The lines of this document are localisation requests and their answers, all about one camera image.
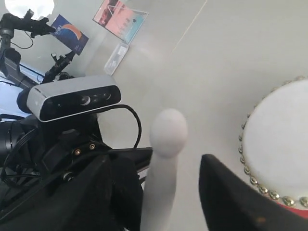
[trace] white floor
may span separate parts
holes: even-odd
[[[239,162],[241,123],[272,87],[308,75],[308,2],[304,0],[131,0],[149,12],[114,74],[143,125],[141,146],[164,108],[181,110],[189,141],[180,157],[170,231],[204,231],[199,202],[200,159],[211,153],[246,179]],[[88,69],[102,73],[118,41],[108,35]],[[133,117],[123,111],[101,117],[105,140],[131,147]]]

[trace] white stick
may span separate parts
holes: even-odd
[[[153,123],[153,147],[145,182],[141,231],[167,230],[177,184],[178,155],[187,140],[185,117],[174,109],[163,111]]]

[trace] drum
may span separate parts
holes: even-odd
[[[308,218],[308,79],[274,88],[242,129],[240,160],[250,184]]]

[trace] poster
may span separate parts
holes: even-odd
[[[56,32],[52,33],[65,46],[80,55],[89,38],[74,25],[69,23],[62,15],[59,15],[52,24]]]
[[[130,44],[145,17],[119,0],[105,0],[93,19],[121,40]]]

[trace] light fixture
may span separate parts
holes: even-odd
[[[4,2],[8,11],[19,18],[23,18],[31,9],[34,12],[32,19],[38,20],[52,14],[54,9],[53,0],[4,0]]]

